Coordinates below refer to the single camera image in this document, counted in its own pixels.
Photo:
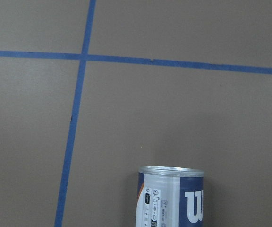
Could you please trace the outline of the blue white tennis ball can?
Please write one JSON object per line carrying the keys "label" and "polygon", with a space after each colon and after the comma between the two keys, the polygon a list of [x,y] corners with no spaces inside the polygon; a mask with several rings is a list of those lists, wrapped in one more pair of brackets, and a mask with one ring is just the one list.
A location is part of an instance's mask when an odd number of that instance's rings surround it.
{"label": "blue white tennis ball can", "polygon": [[138,171],[137,227],[201,227],[204,214],[202,170],[142,166]]}

